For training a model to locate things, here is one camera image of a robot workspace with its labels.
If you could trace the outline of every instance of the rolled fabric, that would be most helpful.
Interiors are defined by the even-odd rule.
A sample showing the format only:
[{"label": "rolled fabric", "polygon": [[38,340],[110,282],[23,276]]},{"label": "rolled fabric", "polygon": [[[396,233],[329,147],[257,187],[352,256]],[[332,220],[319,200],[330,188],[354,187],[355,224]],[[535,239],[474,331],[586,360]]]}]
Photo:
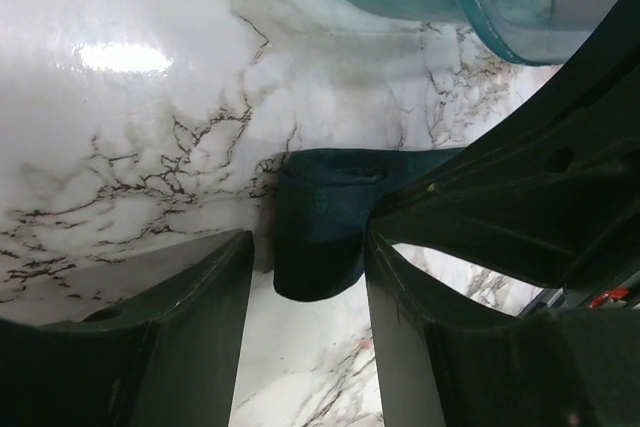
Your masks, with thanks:
[{"label": "rolled fabric", "polygon": [[274,288],[312,302],[336,296],[364,273],[364,234],[376,201],[463,149],[294,152],[279,173]]}]

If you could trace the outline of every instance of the teal fabric strip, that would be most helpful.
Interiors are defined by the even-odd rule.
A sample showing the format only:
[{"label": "teal fabric strip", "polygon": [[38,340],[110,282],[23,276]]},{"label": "teal fabric strip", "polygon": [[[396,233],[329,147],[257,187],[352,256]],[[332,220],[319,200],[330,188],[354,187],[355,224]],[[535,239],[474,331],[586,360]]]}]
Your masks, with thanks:
[{"label": "teal fabric strip", "polygon": [[364,273],[364,234],[376,201],[463,149],[427,152],[318,149],[294,152],[280,170],[274,287],[312,302]]}]

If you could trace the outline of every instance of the dark green cloth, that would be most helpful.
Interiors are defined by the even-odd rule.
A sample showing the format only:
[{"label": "dark green cloth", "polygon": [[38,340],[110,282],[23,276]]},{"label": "dark green cloth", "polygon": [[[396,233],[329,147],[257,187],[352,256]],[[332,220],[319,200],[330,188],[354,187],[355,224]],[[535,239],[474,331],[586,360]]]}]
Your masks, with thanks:
[{"label": "dark green cloth", "polygon": [[311,302],[355,284],[364,272],[364,234],[376,201],[461,150],[317,149],[291,154],[279,174],[276,291]]}]

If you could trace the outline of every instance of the white marble countertop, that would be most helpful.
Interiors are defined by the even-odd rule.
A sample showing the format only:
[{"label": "white marble countertop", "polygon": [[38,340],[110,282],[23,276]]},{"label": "white marble countertop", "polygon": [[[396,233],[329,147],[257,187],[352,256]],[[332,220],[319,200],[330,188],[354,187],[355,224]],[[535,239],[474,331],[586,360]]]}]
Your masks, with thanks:
[{"label": "white marble countertop", "polygon": [[[363,283],[302,305],[262,273],[282,154],[466,145],[554,69],[501,62],[466,27],[343,0],[0,3],[0,316],[83,318],[188,262],[158,267],[158,248],[252,229],[259,272],[231,426],[382,425]],[[399,249],[495,308],[532,295]]]}]

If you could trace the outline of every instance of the marble surface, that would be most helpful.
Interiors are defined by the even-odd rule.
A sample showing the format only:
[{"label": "marble surface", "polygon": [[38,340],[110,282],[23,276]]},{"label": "marble surface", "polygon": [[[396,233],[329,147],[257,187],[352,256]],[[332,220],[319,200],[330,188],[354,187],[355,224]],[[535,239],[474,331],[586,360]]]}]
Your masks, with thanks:
[{"label": "marble surface", "polygon": [[[0,316],[82,318],[191,262],[157,249],[252,229],[231,426],[382,425],[363,283],[311,305],[271,288],[278,166],[302,148],[466,145],[555,69],[343,0],[0,3]],[[535,292],[398,248],[494,308]]]}]

